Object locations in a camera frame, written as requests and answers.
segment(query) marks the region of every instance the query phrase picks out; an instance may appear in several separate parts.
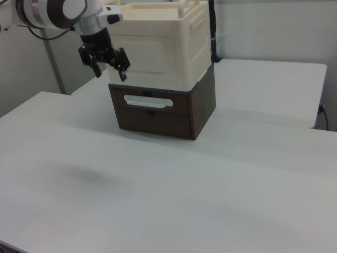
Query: cable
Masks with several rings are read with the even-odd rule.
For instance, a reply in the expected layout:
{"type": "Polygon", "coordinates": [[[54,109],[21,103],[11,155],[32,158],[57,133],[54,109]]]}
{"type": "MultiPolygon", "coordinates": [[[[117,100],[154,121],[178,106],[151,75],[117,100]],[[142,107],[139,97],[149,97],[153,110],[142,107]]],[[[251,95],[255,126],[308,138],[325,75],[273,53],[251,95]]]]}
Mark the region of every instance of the cable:
{"type": "Polygon", "coordinates": [[[58,36],[55,36],[55,37],[52,37],[52,38],[43,38],[41,36],[38,36],[36,33],[33,32],[33,30],[28,27],[28,30],[31,32],[31,34],[33,34],[35,37],[39,38],[40,40],[43,40],[43,41],[52,41],[52,40],[55,40],[57,38],[60,38],[61,36],[63,36],[64,34],[66,34],[67,32],[70,32],[71,29],[67,29],[66,31],[64,31],[63,33],[59,34],[58,36]]]}
{"type": "Polygon", "coordinates": [[[329,123],[328,123],[328,116],[326,115],[326,111],[324,109],[324,106],[322,107],[322,112],[324,113],[325,116],[325,121],[326,121],[326,130],[329,130],[329,123]]]}
{"type": "Polygon", "coordinates": [[[7,1],[8,1],[8,0],[2,0],[2,1],[0,2],[0,5],[6,3],[7,1]]]}
{"type": "Polygon", "coordinates": [[[326,111],[324,109],[324,104],[320,104],[320,106],[318,107],[317,115],[320,115],[321,113],[324,113],[325,122],[326,122],[326,130],[328,131],[329,130],[329,122],[328,122],[328,116],[327,116],[326,111]]]}

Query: white wall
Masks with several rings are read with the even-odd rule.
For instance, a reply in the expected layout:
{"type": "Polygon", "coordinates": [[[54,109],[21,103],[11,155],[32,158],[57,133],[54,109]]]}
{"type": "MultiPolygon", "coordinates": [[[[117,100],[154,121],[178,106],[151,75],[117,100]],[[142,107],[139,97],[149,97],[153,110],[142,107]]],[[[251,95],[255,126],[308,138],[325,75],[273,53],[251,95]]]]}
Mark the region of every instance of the white wall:
{"type": "Polygon", "coordinates": [[[230,3],[216,12],[222,57],[326,64],[322,102],[337,131],[337,2],[230,3]]]}
{"type": "Polygon", "coordinates": [[[0,117],[40,91],[57,92],[42,41],[23,27],[0,32],[0,117]]]}

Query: white table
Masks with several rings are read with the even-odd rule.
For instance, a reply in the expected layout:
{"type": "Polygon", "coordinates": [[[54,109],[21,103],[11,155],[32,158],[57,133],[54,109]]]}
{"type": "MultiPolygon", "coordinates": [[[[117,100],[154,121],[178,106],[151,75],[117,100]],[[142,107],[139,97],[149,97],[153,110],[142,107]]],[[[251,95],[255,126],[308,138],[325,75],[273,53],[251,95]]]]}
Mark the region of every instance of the white table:
{"type": "MultiPolygon", "coordinates": [[[[213,115],[313,128],[326,65],[222,60],[215,63],[217,108],[213,115]]],[[[111,101],[107,71],[72,95],[111,101]]]]}
{"type": "Polygon", "coordinates": [[[334,132],[212,116],[180,140],[43,92],[0,143],[0,240],[29,253],[337,249],[334,132]]]}

